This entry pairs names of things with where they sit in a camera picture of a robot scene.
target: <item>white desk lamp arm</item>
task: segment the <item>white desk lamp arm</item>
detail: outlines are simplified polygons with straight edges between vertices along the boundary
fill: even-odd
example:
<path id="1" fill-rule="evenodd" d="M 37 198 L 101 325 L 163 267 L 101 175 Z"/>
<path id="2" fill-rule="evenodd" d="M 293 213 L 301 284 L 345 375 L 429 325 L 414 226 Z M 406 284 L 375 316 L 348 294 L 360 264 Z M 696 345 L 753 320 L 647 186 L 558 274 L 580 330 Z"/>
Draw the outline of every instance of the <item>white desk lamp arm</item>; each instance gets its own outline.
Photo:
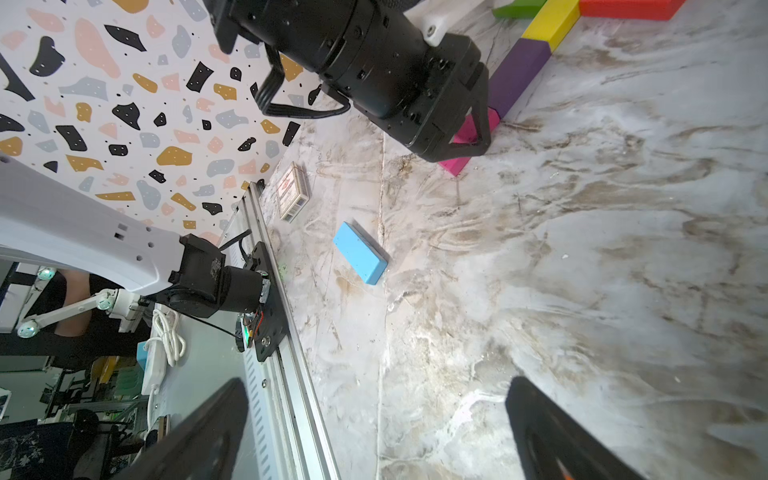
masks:
<path id="1" fill-rule="evenodd" d="M 80 300 L 79 302 L 72 303 L 71 305 L 63 306 L 62 308 L 53 310 L 52 312 L 43 313 L 41 315 L 28 316 L 18 324 L 17 333 L 21 338 L 30 338 L 35 336 L 46 326 L 60 322 L 63 319 L 67 319 L 71 316 L 78 315 L 79 313 L 87 312 L 94 308 L 111 311 L 117 297 L 117 290 L 105 288 L 101 292 L 96 293 L 93 296 L 89 296 L 85 300 Z"/>
<path id="2" fill-rule="evenodd" d="M 424 35 L 432 47 L 440 45 L 445 33 L 482 0 L 422 0 L 406 12 L 406 18 Z"/>
<path id="3" fill-rule="evenodd" d="M 14 158 L 0 157 L 0 206 L 0 245 L 143 296 L 168 288 L 184 255 L 178 233 L 148 227 Z"/>

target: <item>pink block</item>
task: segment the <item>pink block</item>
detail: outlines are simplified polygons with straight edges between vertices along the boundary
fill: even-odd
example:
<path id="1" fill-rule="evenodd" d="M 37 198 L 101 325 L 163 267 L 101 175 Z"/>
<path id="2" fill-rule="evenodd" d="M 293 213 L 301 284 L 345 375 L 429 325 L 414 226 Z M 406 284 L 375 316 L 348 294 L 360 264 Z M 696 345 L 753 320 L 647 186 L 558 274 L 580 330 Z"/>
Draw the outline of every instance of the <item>pink block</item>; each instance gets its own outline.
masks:
<path id="1" fill-rule="evenodd" d="M 491 131 L 495 130 L 499 123 L 501 123 L 498 113 L 493 108 L 488 107 L 488 126 L 491 127 Z M 470 144 L 477 140 L 478 132 L 475 129 L 475 122 L 472 120 L 472 115 L 467 115 L 464 119 L 464 124 L 453 136 L 453 143 L 455 144 Z M 457 177 L 462 172 L 466 164 L 471 157 L 452 158 L 451 160 L 444 160 L 440 163 L 440 166 L 445 168 L 451 175 Z"/>

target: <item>colorful wooden blocks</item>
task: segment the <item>colorful wooden blocks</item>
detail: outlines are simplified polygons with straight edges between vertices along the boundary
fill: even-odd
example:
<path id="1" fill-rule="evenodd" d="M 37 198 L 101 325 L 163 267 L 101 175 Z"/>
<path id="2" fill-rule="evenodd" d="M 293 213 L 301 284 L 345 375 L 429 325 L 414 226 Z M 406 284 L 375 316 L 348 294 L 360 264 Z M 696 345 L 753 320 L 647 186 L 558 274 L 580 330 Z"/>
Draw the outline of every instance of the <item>colorful wooden blocks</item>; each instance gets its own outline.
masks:
<path id="1" fill-rule="evenodd" d="M 523 33 L 523 38 L 542 40 L 554 51 L 579 18 L 579 0 L 548 0 Z"/>
<path id="2" fill-rule="evenodd" d="M 550 55 L 546 41 L 530 38 L 517 40 L 488 80 L 488 106 L 504 118 Z"/>
<path id="3" fill-rule="evenodd" d="M 494 8 L 496 18 L 534 18 L 547 0 L 515 0 L 509 5 Z"/>
<path id="4" fill-rule="evenodd" d="M 580 0 L 584 17 L 669 20 L 685 0 Z"/>
<path id="5" fill-rule="evenodd" d="M 501 121 L 502 120 L 498 116 L 496 110 L 488 107 L 488 126 L 491 128 L 491 131 L 495 130 Z M 453 142 L 457 144 L 471 144 L 477 140 L 477 137 L 478 132 L 475 129 L 475 121 L 472 120 L 472 115 L 470 114 L 464 119 L 464 124 L 459 128 L 458 132 L 456 132 L 456 135 L 453 136 Z M 467 162 L 469 162 L 470 158 L 471 157 L 452 158 L 451 160 L 440 162 L 440 166 L 445 168 L 454 177 L 457 177 L 458 174 L 462 172 L 462 169 L 466 166 Z"/>
<path id="6" fill-rule="evenodd" d="M 669 20 L 685 0 L 515 0 L 495 8 L 498 18 L 530 18 L 531 24 L 488 80 L 488 119 L 493 131 L 533 81 L 552 52 L 580 16 Z M 468 116 L 454 136 L 456 143 L 476 139 L 475 123 Z M 468 157 L 440 162 L 454 177 Z"/>

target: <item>blue box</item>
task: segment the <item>blue box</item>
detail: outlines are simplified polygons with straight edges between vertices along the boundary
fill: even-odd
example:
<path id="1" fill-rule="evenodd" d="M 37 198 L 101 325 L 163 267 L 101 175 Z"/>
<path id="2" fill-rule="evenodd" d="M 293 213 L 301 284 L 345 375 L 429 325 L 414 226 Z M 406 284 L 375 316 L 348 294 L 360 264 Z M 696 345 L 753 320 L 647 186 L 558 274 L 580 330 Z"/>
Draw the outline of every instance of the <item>blue box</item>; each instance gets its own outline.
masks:
<path id="1" fill-rule="evenodd" d="M 347 222 L 342 223 L 333 238 L 333 244 L 360 275 L 363 282 L 376 285 L 384 273 L 387 265 L 386 260 L 371 247 L 371 244 L 352 225 Z"/>

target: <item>green block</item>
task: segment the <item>green block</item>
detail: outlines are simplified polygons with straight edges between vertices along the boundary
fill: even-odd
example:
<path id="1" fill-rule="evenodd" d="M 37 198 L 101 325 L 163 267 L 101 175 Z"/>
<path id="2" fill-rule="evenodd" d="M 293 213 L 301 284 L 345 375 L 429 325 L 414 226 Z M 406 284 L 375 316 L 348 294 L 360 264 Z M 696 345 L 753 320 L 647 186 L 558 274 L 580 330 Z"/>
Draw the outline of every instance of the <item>green block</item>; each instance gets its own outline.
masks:
<path id="1" fill-rule="evenodd" d="M 509 5 L 494 8 L 496 18 L 534 18 L 547 0 L 515 0 Z"/>

